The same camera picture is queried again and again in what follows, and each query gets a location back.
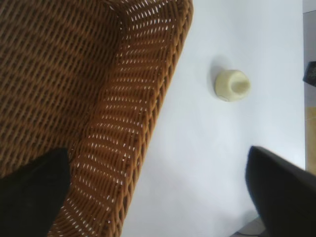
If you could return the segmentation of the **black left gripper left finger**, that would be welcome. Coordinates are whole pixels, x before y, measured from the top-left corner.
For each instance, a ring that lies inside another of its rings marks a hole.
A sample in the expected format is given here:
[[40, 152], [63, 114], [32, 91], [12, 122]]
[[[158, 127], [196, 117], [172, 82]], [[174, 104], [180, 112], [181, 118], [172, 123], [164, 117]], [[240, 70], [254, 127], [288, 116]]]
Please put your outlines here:
[[45, 237], [70, 188], [68, 151], [57, 148], [0, 180], [0, 235]]

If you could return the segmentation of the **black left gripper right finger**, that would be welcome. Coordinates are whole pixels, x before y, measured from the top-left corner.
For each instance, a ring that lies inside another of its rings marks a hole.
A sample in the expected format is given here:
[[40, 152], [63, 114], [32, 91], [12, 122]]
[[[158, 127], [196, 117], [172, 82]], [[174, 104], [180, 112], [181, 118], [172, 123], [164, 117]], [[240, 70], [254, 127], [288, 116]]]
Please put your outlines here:
[[252, 146], [245, 181], [271, 237], [316, 235], [316, 177], [271, 151]]

